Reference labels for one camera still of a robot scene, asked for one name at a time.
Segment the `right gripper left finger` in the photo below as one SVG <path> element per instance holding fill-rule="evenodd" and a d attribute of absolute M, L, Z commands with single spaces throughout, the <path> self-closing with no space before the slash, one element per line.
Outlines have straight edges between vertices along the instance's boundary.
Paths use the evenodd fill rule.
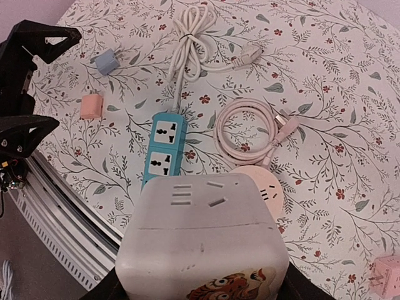
<path fill-rule="evenodd" d="M 127 294 L 123 289 L 115 268 L 91 291 L 87 292 L 80 300 L 126 300 Z"/>

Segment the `teal power strip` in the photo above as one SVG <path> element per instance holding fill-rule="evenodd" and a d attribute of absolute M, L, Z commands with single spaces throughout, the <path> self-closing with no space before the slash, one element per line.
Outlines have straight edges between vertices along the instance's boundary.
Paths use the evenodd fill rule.
<path fill-rule="evenodd" d="M 177 113 L 154 115 L 142 185 L 158 176 L 178 176 L 187 133 L 185 118 Z"/>

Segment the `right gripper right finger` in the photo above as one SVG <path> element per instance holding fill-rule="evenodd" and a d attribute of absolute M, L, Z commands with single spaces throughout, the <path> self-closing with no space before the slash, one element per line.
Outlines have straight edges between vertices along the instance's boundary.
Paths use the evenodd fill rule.
<path fill-rule="evenodd" d="M 314 285 L 291 262 L 281 286 L 281 300 L 334 300 Z"/>

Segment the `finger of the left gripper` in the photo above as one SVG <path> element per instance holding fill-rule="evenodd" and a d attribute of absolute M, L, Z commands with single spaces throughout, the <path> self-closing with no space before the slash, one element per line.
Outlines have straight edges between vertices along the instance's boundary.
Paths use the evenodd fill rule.
<path fill-rule="evenodd" d="M 58 126 L 59 121 L 49 116 L 1 117 L 1 157 L 28 158 Z"/>
<path fill-rule="evenodd" d="M 12 44 L 23 47 L 47 64 L 79 44 L 81 39 L 82 35 L 76 28 L 50 26 L 28 20 L 16 24 L 7 38 Z"/>

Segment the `white cube socket adapter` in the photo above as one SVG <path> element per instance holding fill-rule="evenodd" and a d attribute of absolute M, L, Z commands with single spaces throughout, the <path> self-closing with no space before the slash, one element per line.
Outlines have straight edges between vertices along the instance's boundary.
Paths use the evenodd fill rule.
<path fill-rule="evenodd" d="M 255 182 L 228 173 L 147 182 L 115 271 L 129 299 L 276 299 L 288 266 Z"/>

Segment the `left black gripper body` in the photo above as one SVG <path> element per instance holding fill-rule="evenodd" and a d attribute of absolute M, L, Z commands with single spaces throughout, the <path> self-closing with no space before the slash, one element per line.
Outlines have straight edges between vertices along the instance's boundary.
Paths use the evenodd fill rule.
<path fill-rule="evenodd" d="M 36 65 L 33 57 L 17 42 L 1 43 L 1 116 L 33 113 L 35 100 L 28 87 Z"/>

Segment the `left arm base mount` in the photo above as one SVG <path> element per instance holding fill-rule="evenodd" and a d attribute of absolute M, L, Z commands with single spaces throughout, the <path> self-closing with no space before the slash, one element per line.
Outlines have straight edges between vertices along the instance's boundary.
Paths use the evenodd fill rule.
<path fill-rule="evenodd" d="M 23 159 L 11 159 L 1 163 L 1 201 L 13 189 L 22 189 L 26 184 L 28 165 Z"/>

